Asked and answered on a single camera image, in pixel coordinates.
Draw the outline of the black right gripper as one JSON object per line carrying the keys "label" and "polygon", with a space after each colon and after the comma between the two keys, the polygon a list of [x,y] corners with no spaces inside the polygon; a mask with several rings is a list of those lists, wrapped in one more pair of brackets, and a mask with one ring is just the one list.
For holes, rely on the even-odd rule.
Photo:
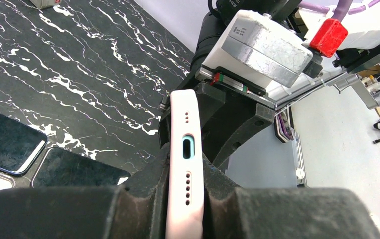
{"label": "black right gripper", "polygon": [[[196,53],[190,71],[201,63],[218,41],[238,10],[267,13],[281,23],[300,5],[300,0],[218,0],[208,1]],[[229,157],[246,141],[274,123],[274,107],[265,100],[223,83],[198,83],[191,87],[198,100],[203,153],[217,168],[226,168]]]}

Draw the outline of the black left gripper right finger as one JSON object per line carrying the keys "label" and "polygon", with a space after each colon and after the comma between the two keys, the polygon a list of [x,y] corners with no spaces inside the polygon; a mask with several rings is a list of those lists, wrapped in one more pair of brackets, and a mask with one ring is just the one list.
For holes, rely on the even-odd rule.
{"label": "black left gripper right finger", "polygon": [[363,202],[338,188],[249,189],[203,158],[206,239],[380,239]]}

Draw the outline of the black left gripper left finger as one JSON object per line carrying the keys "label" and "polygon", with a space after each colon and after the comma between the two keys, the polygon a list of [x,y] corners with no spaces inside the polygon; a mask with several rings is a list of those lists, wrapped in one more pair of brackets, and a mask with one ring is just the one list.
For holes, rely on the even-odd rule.
{"label": "black left gripper left finger", "polygon": [[170,146],[118,186],[0,191],[0,239],[162,239]]}

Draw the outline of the black phone pink case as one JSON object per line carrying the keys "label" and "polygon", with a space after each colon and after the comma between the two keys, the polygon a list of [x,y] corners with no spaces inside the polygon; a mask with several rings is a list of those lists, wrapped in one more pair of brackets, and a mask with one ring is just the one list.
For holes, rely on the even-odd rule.
{"label": "black phone pink case", "polygon": [[171,134],[167,239],[203,236],[204,173],[198,101],[194,90],[170,95]]}

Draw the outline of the black phone from cream case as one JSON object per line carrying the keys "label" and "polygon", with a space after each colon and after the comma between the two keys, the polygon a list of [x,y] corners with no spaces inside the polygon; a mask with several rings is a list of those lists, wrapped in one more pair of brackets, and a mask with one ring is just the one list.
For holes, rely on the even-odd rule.
{"label": "black phone from cream case", "polygon": [[30,186],[116,186],[130,176],[123,169],[52,147],[44,155]]}

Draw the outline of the blue phone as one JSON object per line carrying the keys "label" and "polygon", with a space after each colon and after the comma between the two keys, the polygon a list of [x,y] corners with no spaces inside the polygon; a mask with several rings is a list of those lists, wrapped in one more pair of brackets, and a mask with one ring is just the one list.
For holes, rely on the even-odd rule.
{"label": "blue phone", "polygon": [[44,133],[0,113],[0,171],[24,175],[47,142]]}

